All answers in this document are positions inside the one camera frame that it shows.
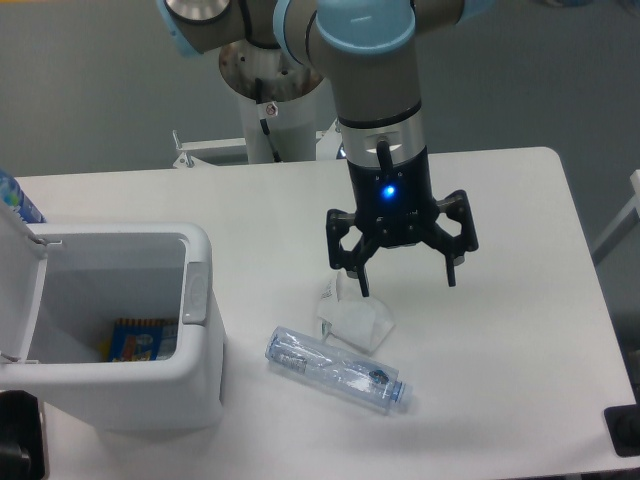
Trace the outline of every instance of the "gray floor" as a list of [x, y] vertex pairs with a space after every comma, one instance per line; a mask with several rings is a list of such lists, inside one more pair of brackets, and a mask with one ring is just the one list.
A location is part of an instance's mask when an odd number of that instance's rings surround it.
[[[174, 128], [183, 141], [241, 135], [217, 56], [181, 58], [151, 0], [0, 4], [0, 44], [0, 166], [15, 175], [168, 168]], [[498, 0], [419, 48], [431, 151], [555, 149], [593, 242], [640, 168], [640, 18], [614, 0]], [[319, 125], [333, 114], [327, 92]], [[599, 274], [640, 346], [638, 230]]]

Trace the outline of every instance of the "crumpled tissue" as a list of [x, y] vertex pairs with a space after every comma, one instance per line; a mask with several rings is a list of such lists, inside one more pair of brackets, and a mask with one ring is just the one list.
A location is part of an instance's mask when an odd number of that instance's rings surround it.
[[365, 353], [373, 353], [394, 327], [389, 308], [362, 296], [357, 280], [338, 272], [320, 296], [316, 312], [322, 334], [337, 337]]

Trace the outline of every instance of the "snack package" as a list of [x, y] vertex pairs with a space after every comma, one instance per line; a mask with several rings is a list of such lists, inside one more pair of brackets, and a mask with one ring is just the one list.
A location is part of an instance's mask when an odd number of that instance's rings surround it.
[[108, 362], [166, 360], [175, 352], [177, 320], [120, 318], [113, 327]]

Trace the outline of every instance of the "blue led light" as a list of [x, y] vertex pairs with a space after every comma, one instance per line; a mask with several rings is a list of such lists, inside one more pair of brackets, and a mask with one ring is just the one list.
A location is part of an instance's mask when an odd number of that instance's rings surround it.
[[384, 187], [384, 190], [382, 190], [382, 197], [385, 200], [391, 200], [393, 197], [395, 197], [395, 195], [396, 195], [396, 187], [394, 187], [393, 185]]

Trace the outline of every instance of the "light blue robot joint cap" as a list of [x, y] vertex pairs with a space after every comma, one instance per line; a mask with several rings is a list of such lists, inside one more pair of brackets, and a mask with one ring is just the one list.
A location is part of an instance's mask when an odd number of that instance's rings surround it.
[[282, 49], [284, 54], [294, 63], [302, 65], [302, 63], [293, 56], [291, 50], [289, 50], [289, 46], [287, 45], [287, 37], [284, 33], [284, 23], [287, 17], [287, 9], [289, 8], [290, 3], [291, 0], [278, 0], [276, 8], [273, 12], [273, 35], [276, 37], [276, 40], [278, 41], [278, 44], [280, 45], [280, 48]]
[[464, 10], [462, 10], [462, 15], [458, 23], [486, 12], [493, 7], [495, 3], [496, 0], [465, 0]]
[[401, 0], [318, 0], [318, 30], [338, 50], [377, 55], [397, 50], [416, 28], [411, 3]]
[[189, 43], [189, 41], [184, 37], [178, 26], [173, 21], [173, 17], [167, 10], [167, 6], [164, 3], [164, 0], [156, 0], [156, 6], [160, 11], [160, 15], [162, 15], [162, 19], [164, 23], [167, 25], [169, 29], [169, 35], [173, 38], [173, 42], [175, 43], [180, 55], [183, 57], [195, 57], [201, 55], [193, 46]]

